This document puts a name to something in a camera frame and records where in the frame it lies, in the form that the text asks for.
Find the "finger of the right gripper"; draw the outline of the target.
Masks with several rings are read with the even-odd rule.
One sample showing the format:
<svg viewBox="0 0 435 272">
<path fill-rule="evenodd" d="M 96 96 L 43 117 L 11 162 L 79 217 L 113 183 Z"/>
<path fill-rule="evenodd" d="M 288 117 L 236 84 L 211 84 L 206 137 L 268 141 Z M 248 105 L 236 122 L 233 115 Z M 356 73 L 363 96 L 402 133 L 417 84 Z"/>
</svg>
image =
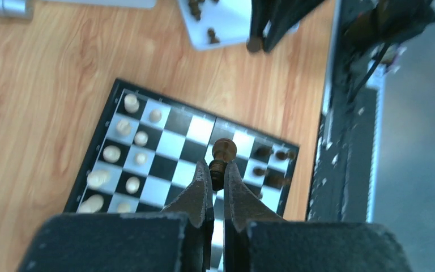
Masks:
<svg viewBox="0 0 435 272">
<path fill-rule="evenodd" d="M 273 5 L 273 0 L 251 0 L 250 36 L 246 44 L 249 53 L 257 53 L 263 49 L 263 31 L 270 19 Z"/>
<path fill-rule="evenodd" d="M 324 0 L 268 1 L 270 28 L 263 42 L 263 50 L 270 53 L 285 34 L 301 19 L 321 5 Z"/>
</svg>

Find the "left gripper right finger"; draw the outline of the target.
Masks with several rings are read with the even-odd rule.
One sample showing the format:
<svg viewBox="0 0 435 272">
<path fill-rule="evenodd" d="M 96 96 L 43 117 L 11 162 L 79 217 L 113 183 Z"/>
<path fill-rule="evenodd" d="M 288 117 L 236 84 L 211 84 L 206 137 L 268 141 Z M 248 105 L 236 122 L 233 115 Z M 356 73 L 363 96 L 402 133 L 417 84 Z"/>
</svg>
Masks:
<svg viewBox="0 0 435 272">
<path fill-rule="evenodd" d="M 244 184 L 235 163 L 224 174 L 225 271 L 410 271 L 384 226 L 283 219 Z"/>
</svg>

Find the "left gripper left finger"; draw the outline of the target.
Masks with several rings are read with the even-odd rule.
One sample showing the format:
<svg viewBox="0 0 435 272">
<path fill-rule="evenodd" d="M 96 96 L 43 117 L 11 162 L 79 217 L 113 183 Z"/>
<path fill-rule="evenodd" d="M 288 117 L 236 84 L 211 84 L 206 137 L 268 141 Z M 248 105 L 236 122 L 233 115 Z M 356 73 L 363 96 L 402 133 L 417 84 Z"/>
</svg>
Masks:
<svg viewBox="0 0 435 272">
<path fill-rule="evenodd" d="M 205 161 L 159 212 L 61 213 L 36 231 L 18 271 L 206 271 L 214 229 Z"/>
</svg>

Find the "dark brown pawn piece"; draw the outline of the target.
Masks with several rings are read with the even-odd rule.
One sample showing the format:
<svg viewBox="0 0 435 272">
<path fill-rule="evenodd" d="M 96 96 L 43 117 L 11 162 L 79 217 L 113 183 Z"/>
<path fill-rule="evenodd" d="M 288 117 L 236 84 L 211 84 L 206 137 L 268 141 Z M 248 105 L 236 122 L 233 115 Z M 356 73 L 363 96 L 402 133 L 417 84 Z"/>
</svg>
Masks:
<svg viewBox="0 0 435 272">
<path fill-rule="evenodd" d="M 237 155 L 236 144 L 228 138 L 218 139 L 212 148 L 213 160 L 209 164 L 212 189 L 220 191 L 224 188 L 225 168 Z"/>
</svg>

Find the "black white chessboard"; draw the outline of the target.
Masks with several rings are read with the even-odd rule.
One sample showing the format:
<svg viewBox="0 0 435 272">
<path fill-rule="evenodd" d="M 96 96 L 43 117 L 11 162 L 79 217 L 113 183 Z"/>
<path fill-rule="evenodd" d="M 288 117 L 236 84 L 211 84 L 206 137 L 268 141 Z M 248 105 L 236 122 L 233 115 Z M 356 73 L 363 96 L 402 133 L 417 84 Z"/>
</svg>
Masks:
<svg viewBox="0 0 435 272">
<path fill-rule="evenodd" d="M 261 131 L 116 79 L 64 210 L 93 196 L 100 212 L 159 211 L 191 182 L 198 161 L 213 160 L 219 139 L 237 147 L 244 184 L 284 214 L 299 148 Z"/>
</svg>

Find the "silver microphone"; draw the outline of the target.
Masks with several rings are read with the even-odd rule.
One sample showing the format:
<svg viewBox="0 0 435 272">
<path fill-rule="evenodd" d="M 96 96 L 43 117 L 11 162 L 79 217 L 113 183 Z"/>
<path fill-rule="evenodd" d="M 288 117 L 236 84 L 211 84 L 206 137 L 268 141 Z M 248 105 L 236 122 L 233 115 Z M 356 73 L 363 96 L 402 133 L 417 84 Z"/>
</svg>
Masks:
<svg viewBox="0 0 435 272">
<path fill-rule="evenodd" d="M 33 1 L 0 0 L 0 17 L 31 19 L 33 17 Z"/>
</svg>

